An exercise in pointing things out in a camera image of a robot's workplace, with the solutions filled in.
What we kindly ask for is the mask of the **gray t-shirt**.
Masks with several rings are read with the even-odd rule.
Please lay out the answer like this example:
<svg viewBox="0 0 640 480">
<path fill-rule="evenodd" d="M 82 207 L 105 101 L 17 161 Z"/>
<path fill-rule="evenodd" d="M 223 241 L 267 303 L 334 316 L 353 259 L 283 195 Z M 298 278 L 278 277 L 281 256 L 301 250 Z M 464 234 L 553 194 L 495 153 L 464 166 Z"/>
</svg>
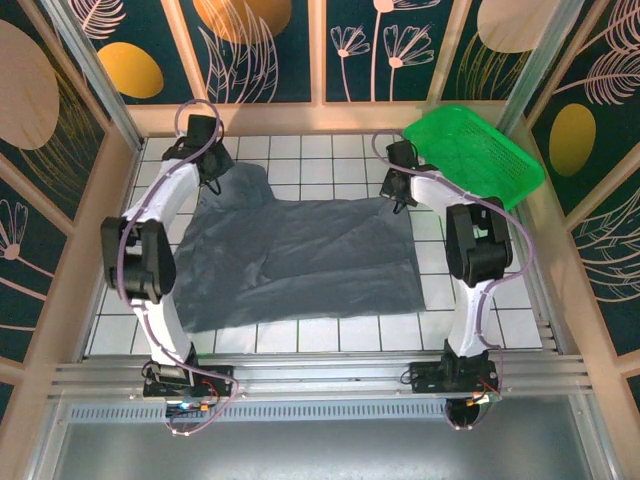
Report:
<svg viewBox="0 0 640 480">
<path fill-rule="evenodd" d="M 186 332 L 424 310 L 410 216 L 391 201 L 280 200 L 254 164 L 219 184 L 174 254 Z"/>
</svg>

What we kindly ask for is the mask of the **green plastic basket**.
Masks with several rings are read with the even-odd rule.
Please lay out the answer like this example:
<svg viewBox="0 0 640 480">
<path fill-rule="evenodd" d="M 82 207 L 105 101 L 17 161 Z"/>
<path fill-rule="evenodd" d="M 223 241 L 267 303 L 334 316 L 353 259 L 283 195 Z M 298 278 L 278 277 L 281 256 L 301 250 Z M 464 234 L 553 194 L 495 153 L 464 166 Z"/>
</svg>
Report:
<svg viewBox="0 0 640 480">
<path fill-rule="evenodd" d="M 403 130 L 426 163 L 480 197 L 510 210 L 545 180 L 540 163 L 467 107 L 445 105 Z"/>
</svg>

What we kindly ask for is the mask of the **slotted metal strip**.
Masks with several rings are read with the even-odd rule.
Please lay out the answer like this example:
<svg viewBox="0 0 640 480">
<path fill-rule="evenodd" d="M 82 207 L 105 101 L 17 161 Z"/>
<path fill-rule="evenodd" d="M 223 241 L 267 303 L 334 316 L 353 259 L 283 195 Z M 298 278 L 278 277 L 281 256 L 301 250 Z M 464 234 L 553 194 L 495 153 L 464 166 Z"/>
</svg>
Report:
<svg viewBox="0 0 640 480">
<path fill-rule="evenodd" d="M 221 422 L 285 422 L 440 418 L 442 400 L 239 402 L 224 409 Z M 211 412 L 181 412 L 163 403 L 98 404 L 71 407 L 71 424 L 202 423 Z"/>
</svg>

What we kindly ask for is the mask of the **wooden table frame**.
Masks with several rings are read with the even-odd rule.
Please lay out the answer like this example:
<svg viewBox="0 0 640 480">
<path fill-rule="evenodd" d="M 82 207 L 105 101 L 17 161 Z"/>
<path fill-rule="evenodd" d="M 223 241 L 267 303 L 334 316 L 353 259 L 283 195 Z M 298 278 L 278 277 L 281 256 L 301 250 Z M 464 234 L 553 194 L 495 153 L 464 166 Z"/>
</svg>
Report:
<svg viewBox="0 0 640 480">
<path fill-rule="evenodd" d="M 412 104 L 289 104 L 221 107 L 234 136 L 374 132 L 401 128 L 420 114 Z M 0 359 L 0 380 L 16 384 L 0 425 L 0 480 L 25 480 L 45 417 L 47 391 L 55 367 L 76 358 L 87 330 L 87 313 L 97 290 L 98 223 L 124 201 L 134 170 L 133 150 L 113 123 L 107 124 L 80 212 L 66 218 L 15 166 L 0 156 L 0 178 L 49 217 L 68 236 L 62 269 L 35 332 L 24 364 Z M 569 213 L 554 190 L 543 186 L 527 200 L 529 220 L 540 250 L 546 282 L 554 295 L 561 334 L 586 363 L 619 469 L 640 480 L 640 413 L 626 379 L 640 372 L 640 352 L 618 355 L 573 246 L 571 231 L 640 168 L 640 145 L 590 188 Z"/>
</svg>

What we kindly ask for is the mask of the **floral decorative wall panel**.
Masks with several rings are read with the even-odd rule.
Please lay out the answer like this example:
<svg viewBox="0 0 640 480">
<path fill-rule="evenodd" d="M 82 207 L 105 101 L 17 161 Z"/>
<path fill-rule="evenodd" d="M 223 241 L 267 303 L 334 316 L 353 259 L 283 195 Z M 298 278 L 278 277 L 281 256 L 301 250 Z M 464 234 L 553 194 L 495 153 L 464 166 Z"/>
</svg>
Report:
<svg viewBox="0 0 640 480">
<path fill-rule="evenodd" d="M 26 0 L 0 0 L 0 191 L 65 233 L 78 225 L 108 127 Z"/>
<path fill-rule="evenodd" d="M 640 0 L 606 0 L 532 124 L 564 214 L 640 143 Z"/>
<path fill-rule="evenodd" d="M 308 0 L 180 0 L 208 99 L 311 100 Z"/>
<path fill-rule="evenodd" d="M 68 0 L 127 105 L 180 104 L 192 97 L 161 0 Z"/>
<path fill-rule="evenodd" d="M 0 357 L 22 363 L 66 235 L 0 179 Z"/>
<path fill-rule="evenodd" d="M 328 102 L 428 97 L 454 0 L 327 0 Z"/>
<path fill-rule="evenodd" d="M 441 98 L 507 99 L 559 0 L 471 0 Z"/>
<path fill-rule="evenodd" d="M 621 184 L 572 235 L 616 354 L 640 349 L 640 180 Z"/>
</svg>

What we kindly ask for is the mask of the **aluminium corner post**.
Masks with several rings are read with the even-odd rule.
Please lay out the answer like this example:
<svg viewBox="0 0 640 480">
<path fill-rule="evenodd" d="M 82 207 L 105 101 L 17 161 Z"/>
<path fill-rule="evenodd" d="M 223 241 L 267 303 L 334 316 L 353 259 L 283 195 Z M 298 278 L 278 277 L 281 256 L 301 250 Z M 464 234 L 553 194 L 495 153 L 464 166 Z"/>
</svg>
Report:
<svg viewBox="0 0 640 480">
<path fill-rule="evenodd" d="M 560 0 L 552 10 L 538 46 L 528 57 L 496 124 L 498 131 L 507 137 L 513 132 L 537 85 L 561 48 L 564 30 L 574 15 L 574 9 L 562 3 L 563 0 Z"/>
<path fill-rule="evenodd" d="M 38 2 L 46 10 L 53 25 L 58 28 L 62 39 L 86 73 L 89 83 L 126 143 L 138 153 L 141 150 L 143 138 L 121 95 L 109 79 L 92 43 L 72 13 L 71 6 L 67 0 L 38 0 Z"/>
</svg>

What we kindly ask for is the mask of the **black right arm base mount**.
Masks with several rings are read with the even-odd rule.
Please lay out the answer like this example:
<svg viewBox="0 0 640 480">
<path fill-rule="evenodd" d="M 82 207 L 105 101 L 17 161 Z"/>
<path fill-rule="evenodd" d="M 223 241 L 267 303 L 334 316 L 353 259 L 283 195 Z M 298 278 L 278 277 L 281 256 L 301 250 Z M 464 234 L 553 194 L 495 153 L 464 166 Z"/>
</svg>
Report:
<svg viewBox="0 0 640 480">
<path fill-rule="evenodd" d="M 457 357 L 444 354 L 438 362 L 412 362 L 400 381 L 413 393 L 480 394 L 499 393 L 496 365 L 486 355 Z"/>
</svg>

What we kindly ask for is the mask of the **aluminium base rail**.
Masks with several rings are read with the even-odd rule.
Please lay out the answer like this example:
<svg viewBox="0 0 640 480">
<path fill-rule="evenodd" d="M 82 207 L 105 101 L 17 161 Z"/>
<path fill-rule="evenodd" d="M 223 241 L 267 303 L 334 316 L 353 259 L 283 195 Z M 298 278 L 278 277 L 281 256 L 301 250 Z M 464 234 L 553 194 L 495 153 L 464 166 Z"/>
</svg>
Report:
<svg viewBox="0 0 640 480">
<path fill-rule="evenodd" d="M 505 397 L 590 394 L 578 355 L 507 351 L 492 355 L 504 368 Z M 230 365 L 243 401 L 407 398 L 400 381 L 410 364 L 437 362 L 435 352 L 229 354 L 201 358 L 204 366 Z M 142 356 L 91 356 L 55 368 L 49 399 L 127 401 L 142 395 Z"/>
</svg>

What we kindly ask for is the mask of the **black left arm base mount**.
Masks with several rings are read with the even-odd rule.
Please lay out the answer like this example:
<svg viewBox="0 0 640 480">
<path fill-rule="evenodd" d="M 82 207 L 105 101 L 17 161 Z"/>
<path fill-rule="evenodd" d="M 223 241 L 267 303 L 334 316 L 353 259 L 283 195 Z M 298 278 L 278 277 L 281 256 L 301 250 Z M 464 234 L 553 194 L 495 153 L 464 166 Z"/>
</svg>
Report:
<svg viewBox="0 0 640 480">
<path fill-rule="evenodd" d="M 215 400 L 218 395 L 231 393 L 233 367 L 229 365 L 200 365 L 197 357 L 191 357 L 187 365 L 206 371 L 207 375 L 188 369 L 147 361 L 142 369 L 144 397 L 191 397 L 195 399 Z"/>
</svg>

